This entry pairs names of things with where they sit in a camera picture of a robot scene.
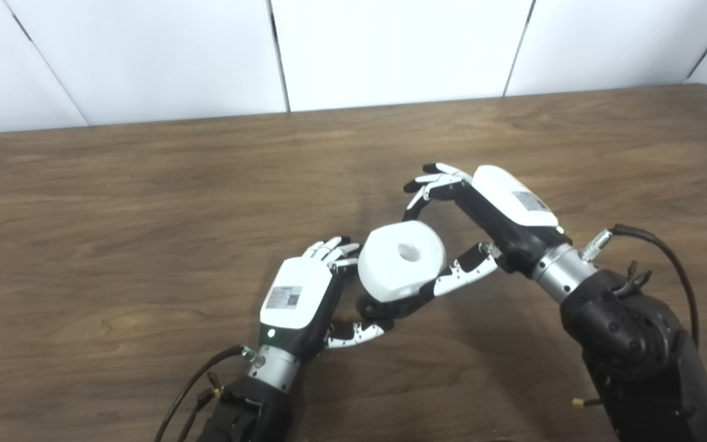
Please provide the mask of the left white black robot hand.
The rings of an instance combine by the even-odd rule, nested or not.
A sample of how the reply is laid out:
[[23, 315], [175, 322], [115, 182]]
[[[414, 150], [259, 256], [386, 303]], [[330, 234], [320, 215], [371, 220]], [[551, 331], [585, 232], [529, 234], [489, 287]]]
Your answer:
[[333, 317], [346, 282], [357, 275], [360, 249], [349, 237], [333, 237], [284, 260], [259, 311], [259, 346], [307, 363], [325, 349], [352, 347], [393, 330], [392, 319]]

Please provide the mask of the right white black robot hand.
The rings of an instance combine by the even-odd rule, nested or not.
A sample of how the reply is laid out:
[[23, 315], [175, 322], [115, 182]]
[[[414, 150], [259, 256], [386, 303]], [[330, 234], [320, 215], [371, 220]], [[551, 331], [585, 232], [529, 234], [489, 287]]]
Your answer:
[[468, 174], [446, 163], [427, 163], [423, 172], [403, 187], [413, 195], [403, 220], [418, 219], [432, 201], [453, 201], [490, 241], [455, 258], [421, 287], [421, 298], [451, 293], [496, 269], [531, 277], [547, 255], [571, 249], [572, 240], [552, 210], [503, 168], [482, 165]]

